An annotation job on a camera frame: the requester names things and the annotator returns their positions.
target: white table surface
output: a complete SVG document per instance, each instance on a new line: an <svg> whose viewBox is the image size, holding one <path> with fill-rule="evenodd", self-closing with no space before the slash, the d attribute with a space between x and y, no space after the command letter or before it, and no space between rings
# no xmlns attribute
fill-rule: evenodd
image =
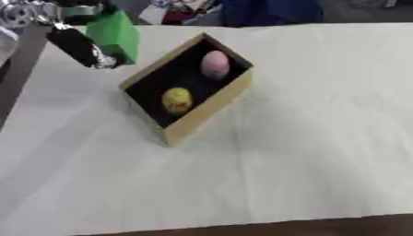
<svg viewBox="0 0 413 236"><path fill-rule="evenodd" d="M0 134L0 235L413 212L413 25L139 27L138 65L48 45ZM117 85L207 31L254 85L166 148Z"/></svg>

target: pink ball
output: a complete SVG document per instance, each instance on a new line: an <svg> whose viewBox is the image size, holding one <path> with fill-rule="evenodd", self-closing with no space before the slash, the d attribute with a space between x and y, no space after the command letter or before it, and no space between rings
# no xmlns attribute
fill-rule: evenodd
<svg viewBox="0 0 413 236"><path fill-rule="evenodd" d="M201 70L206 77L222 79L230 71L230 60L221 51L210 52L202 59Z"/></svg>

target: yellow ball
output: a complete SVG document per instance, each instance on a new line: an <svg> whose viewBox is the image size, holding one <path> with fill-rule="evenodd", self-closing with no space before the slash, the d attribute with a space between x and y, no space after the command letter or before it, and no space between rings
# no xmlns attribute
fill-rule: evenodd
<svg viewBox="0 0 413 236"><path fill-rule="evenodd" d="M191 93L185 88L171 88L162 96L165 109L172 114L188 112L193 104Z"/></svg>

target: green block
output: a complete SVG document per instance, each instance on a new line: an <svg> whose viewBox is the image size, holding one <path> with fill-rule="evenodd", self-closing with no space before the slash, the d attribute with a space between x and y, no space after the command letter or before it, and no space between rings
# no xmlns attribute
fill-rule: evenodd
<svg viewBox="0 0 413 236"><path fill-rule="evenodd" d="M121 53L126 64L136 63L138 33L124 11L117 11L90 22L86 30L105 54Z"/></svg>

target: open box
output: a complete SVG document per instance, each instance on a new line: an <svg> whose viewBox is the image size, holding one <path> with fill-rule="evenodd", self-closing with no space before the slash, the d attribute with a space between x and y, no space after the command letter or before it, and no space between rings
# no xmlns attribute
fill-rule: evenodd
<svg viewBox="0 0 413 236"><path fill-rule="evenodd" d="M200 69L203 57L215 50L230 59L230 72L222 80L205 77ZM126 79L120 89L162 140L173 146L245 91L252 69L250 62L202 33ZM176 87L188 89L193 96L192 109L183 115L169 114L162 105L162 94Z"/></svg>

